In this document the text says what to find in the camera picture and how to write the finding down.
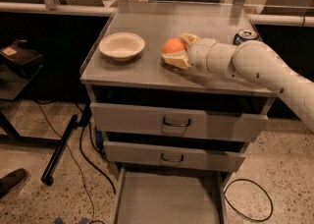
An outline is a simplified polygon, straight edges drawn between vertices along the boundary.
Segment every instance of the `open drawer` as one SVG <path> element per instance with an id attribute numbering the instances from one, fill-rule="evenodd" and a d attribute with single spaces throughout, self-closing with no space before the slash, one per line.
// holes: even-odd
<path id="1" fill-rule="evenodd" d="M 226 224 L 219 173 L 125 165 L 111 224 L 160 223 Z"/>
<path id="2" fill-rule="evenodd" d="M 228 151 L 167 147 L 105 141 L 107 158 L 113 162 L 236 172 L 245 155 Z"/>
<path id="3" fill-rule="evenodd" d="M 254 141 L 266 115 L 91 103 L 99 131 L 210 140 Z"/>

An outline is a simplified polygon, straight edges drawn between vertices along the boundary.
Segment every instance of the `bowl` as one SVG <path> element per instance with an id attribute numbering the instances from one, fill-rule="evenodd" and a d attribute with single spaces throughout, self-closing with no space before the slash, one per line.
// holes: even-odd
<path id="1" fill-rule="evenodd" d="M 130 32 L 110 34 L 99 43 L 100 52 L 118 62 L 131 60 L 143 50 L 144 46 L 144 40 Z"/>

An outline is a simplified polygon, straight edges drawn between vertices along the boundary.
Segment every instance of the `cable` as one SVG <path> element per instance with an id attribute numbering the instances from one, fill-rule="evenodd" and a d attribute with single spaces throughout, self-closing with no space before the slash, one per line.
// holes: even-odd
<path id="1" fill-rule="evenodd" d="M 89 126 L 89 132 L 91 133 L 91 125 L 90 123 L 88 123 L 88 126 Z M 81 155 L 85 158 L 85 160 L 93 167 L 95 168 L 99 173 L 101 173 L 107 180 L 108 182 L 110 183 L 111 187 L 112 187 L 112 190 L 113 190 L 113 193 L 116 194 L 116 188 L 115 188 L 115 185 L 114 183 L 112 182 L 112 180 L 108 177 L 107 174 L 105 174 L 103 171 L 101 171 L 95 164 L 93 164 L 89 159 L 88 157 L 85 155 L 85 153 L 83 152 L 82 150 L 82 147 L 81 147 L 81 143 L 82 143 L 82 133 L 84 131 L 85 127 L 82 128 L 82 131 L 81 131 L 81 136 L 79 138 L 79 151 L 81 153 Z"/>
<path id="2" fill-rule="evenodd" d="M 301 28 L 304 28 L 304 26 L 305 26 L 305 22 L 306 22 L 306 18 L 305 18 L 305 16 L 303 15 L 303 16 L 300 16 L 302 19 L 303 19 L 303 22 L 302 22 L 302 26 L 301 26 Z"/>
<path id="3" fill-rule="evenodd" d="M 267 197 L 268 200 L 270 201 L 270 205 L 271 205 L 271 212 L 270 212 L 270 214 L 269 214 L 266 218 L 264 218 L 264 219 L 252 219 L 252 218 L 250 218 L 250 217 L 244 215 L 243 213 L 241 213 L 239 210 L 237 210 L 237 209 L 228 201 L 227 196 L 226 196 L 226 193 L 227 193 L 227 190 L 228 190 L 229 186 L 232 185 L 233 183 L 239 182 L 239 181 L 244 181 L 244 182 L 249 182 L 249 183 L 254 184 L 254 185 L 257 186 L 261 191 L 263 191 L 263 193 L 266 195 L 266 197 Z M 259 186 L 259 185 L 258 185 L 256 182 L 254 182 L 254 181 L 251 181 L 251 180 L 248 180 L 248 179 L 236 179 L 236 180 L 232 181 L 231 183 L 229 183 L 229 184 L 227 185 L 227 187 L 226 187 L 226 189 L 225 189 L 225 191 L 224 191 L 224 197 L 225 197 L 226 202 L 228 203 L 228 205 L 229 205 L 239 216 L 241 216 L 242 218 L 247 219 L 247 220 L 249 220 L 249 221 L 251 221 L 251 222 L 264 222 L 264 221 L 267 221 L 268 219 L 270 219 L 270 217 L 273 215 L 273 212 L 274 212 L 274 205 L 273 205 L 273 202 L 272 202 L 270 196 L 267 194 L 267 192 L 266 192 L 261 186 Z"/>
<path id="4" fill-rule="evenodd" d="M 48 120 L 48 118 L 47 118 L 47 116 L 46 116 L 44 110 L 42 109 L 41 105 L 40 105 L 39 103 L 36 103 L 36 104 L 37 104 L 38 107 L 40 108 L 40 110 L 41 110 L 43 116 L 44 116 L 45 119 L 46 119 L 46 122 L 48 123 L 48 125 L 50 126 L 50 128 L 53 130 L 53 132 L 54 132 L 57 136 L 61 137 L 61 136 L 58 134 L 58 132 L 54 129 L 54 127 L 51 125 L 51 123 L 49 122 L 49 120 Z M 91 139 L 91 141 L 92 141 L 90 122 L 88 123 L 88 125 L 89 125 L 89 136 L 90 136 L 90 139 Z M 115 189 L 115 187 L 114 187 L 113 182 L 111 181 L 111 179 L 110 179 L 103 171 L 101 171 L 97 166 L 95 166 L 95 165 L 86 157 L 86 155 L 85 155 L 85 154 L 83 153 L 83 151 L 82 151 L 81 143 L 82 143 L 82 137 L 83 137 L 83 133 L 84 133 L 85 128 L 86 128 L 86 127 L 83 127 L 82 130 L 81 130 L 81 132 L 80 132 L 80 137 L 79 137 L 79 150 L 80 150 L 80 153 L 82 154 L 82 156 L 85 158 L 85 160 L 86 160 L 90 165 L 92 165 L 98 172 L 100 172 L 104 177 L 106 177 L 106 179 L 110 182 L 110 184 L 111 184 L 111 186 L 112 186 L 112 188 L 113 188 L 113 192 L 114 192 L 114 194 L 115 194 L 115 193 L 116 193 L 116 189 Z M 66 143 L 66 147 L 67 147 L 67 149 L 69 150 L 69 153 L 70 153 L 71 157 L 73 158 L 73 160 L 75 161 L 76 165 L 78 166 L 78 169 L 79 169 L 79 172 L 80 172 L 81 178 L 82 178 L 83 187 L 84 187 L 84 189 L 85 189 L 85 191 L 86 191 L 86 193 L 87 193 L 87 196 L 88 196 L 88 198 L 89 198 L 89 200 L 90 200 L 90 203 L 91 203 L 91 207 L 92 207 L 92 218 L 91 218 L 91 221 L 89 222 L 89 224 L 91 224 L 91 223 L 103 223 L 103 224 L 105 224 L 105 223 L 104 223 L 103 221 L 101 221 L 101 220 L 94 220 L 95 206 L 94 206 L 94 203 L 93 203 L 93 201 L 92 201 L 91 195 L 90 195 L 90 193 L 89 193 L 89 191 L 88 191 L 88 189 L 87 189 L 87 186 L 86 186 L 86 183 L 85 183 L 85 178 L 84 178 L 84 175 L 83 175 L 83 173 L 82 173 L 81 167 L 79 166 L 79 163 L 78 163 L 78 162 L 76 161 L 76 159 L 74 158 L 74 156 L 73 156 L 73 154 L 72 154 L 72 151 L 71 151 L 71 149 L 70 149 L 70 147 L 68 146 L 67 143 Z"/>
<path id="5" fill-rule="evenodd" d="M 51 100 L 51 101 L 39 101 L 39 100 L 33 100 L 35 103 L 37 104 L 41 104 L 41 105 L 47 105 L 47 104 L 51 104 L 51 103 L 55 103 L 56 101 Z"/>
<path id="6" fill-rule="evenodd" d="M 75 103 L 76 107 L 78 108 L 78 110 L 83 113 L 83 110 L 79 107 L 79 105 L 77 103 Z M 99 148 L 97 148 L 97 146 L 95 145 L 95 142 L 92 139 L 92 135 L 91 135 L 91 126 L 89 126 L 89 138 L 90 138 L 90 143 L 93 146 L 94 150 L 101 156 L 101 158 L 103 158 L 105 161 L 108 162 L 107 156 L 105 153 L 102 153 L 101 150 Z"/>

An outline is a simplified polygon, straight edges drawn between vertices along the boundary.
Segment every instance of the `terrazzo floor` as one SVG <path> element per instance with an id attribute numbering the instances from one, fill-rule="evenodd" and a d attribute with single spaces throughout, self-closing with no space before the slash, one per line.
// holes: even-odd
<path id="1" fill-rule="evenodd" d="M 78 114 L 78 118 L 80 115 L 74 103 L 54 102 L 40 106 L 59 135 L 73 114 Z M 20 134 L 58 138 L 47 124 L 38 104 L 33 101 L 0 102 L 0 109 Z M 84 224 L 92 219 L 110 223 L 115 196 L 105 177 L 80 154 L 81 130 L 77 128 L 71 134 L 69 148 L 60 159 L 51 187 L 41 183 L 40 178 L 53 153 L 52 149 L 0 144 L 0 177 L 20 167 L 28 171 L 26 181 L 0 199 L 0 223 Z M 82 135 L 82 149 L 116 186 L 110 164 L 91 145 L 89 128 Z M 249 179 L 265 189 L 273 201 L 274 212 L 264 223 L 314 223 L 314 135 L 298 120 L 270 119 L 246 154 L 244 163 L 229 182 Z M 83 178 L 74 159 L 80 166 Z M 94 209 L 82 180 L 90 193 Z M 263 219 L 270 212 L 270 202 L 253 184 L 236 182 L 229 187 L 227 197 L 250 218 Z M 226 208 L 228 223 L 251 223 L 228 205 Z"/>

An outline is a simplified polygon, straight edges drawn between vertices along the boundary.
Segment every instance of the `drawer cabinet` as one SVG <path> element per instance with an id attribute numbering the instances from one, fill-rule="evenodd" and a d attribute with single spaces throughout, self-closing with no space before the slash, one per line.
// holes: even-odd
<path id="1" fill-rule="evenodd" d="M 108 159 L 122 167 L 111 224 L 227 223 L 222 187 L 265 126 L 274 94 L 194 68 L 169 68 L 161 50 L 182 32 L 230 43 L 241 29 L 253 29 L 245 12 L 234 11 L 122 2 L 104 35 L 134 32 L 145 41 L 142 54 L 118 63 L 95 44 L 87 57 L 81 80 L 94 123 Z"/>

